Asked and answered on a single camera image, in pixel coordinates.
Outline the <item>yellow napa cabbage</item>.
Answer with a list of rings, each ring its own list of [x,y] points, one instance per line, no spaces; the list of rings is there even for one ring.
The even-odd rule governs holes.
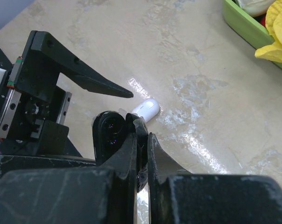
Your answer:
[[[275,1],[268,8],[265,25],[274,42],[257,49],[255,57],[282,63],[282,0]]]

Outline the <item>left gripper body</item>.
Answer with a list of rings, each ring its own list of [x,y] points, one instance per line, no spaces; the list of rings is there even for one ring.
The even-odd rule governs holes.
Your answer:
[[[58,77],[50,59],[17,58],[11,70],[0,68],[0,139],[20,140],[32,155],[63,155],[72,94]]]

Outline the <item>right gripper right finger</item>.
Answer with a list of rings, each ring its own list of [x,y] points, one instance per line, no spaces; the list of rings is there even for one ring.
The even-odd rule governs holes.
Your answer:
[[[192,174],[148,136],[152,224],[282,224],[282,189],[260,175]]]

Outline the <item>white radish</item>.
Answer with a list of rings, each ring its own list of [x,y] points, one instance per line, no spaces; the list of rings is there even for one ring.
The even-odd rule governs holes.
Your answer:
[[[235,3],[252,17],[265,14],[275,0],[235,0]]]

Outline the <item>white earbud charging case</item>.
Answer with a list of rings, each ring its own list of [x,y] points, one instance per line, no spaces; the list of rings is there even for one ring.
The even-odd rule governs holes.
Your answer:
[[[146,123],[154,118],[160,111],[160,105],[157,100],[148,98],[132,110],[133,114],[143,117]]]

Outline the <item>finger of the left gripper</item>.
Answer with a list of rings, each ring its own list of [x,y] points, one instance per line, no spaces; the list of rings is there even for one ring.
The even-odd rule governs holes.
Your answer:
[[[15,89],[50,103],[60,74],[89,92],[121,98],[134,96],[81,61],[50,33],[31,31],[14,80]]]

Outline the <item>black earbud charging case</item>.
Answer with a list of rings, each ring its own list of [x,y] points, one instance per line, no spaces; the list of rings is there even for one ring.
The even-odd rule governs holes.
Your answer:
[[[137,191],[148,182],[148,129],[143,118],[133,113],[125,117],[115,111],[99,114],[92,124],[92,137],[96,165],[100,166],[123,145],[130,133],[137,136]]]

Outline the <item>green plastic basin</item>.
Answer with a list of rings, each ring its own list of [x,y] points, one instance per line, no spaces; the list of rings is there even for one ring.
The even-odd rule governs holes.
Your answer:
[[[255,51],[274,42],[273,37],[268,34],[265,25],[267,12],[260,16],[252,17],[243,11],[234,0],[224,0],[222,3],[225,22],[253,46]],[[273,63],[282,69],[282,63]]]

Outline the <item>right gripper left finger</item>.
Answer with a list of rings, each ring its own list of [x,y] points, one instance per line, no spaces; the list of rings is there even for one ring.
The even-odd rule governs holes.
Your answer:
[[[134,224],[137,136],[102,165],[0,154],[0,224]]]

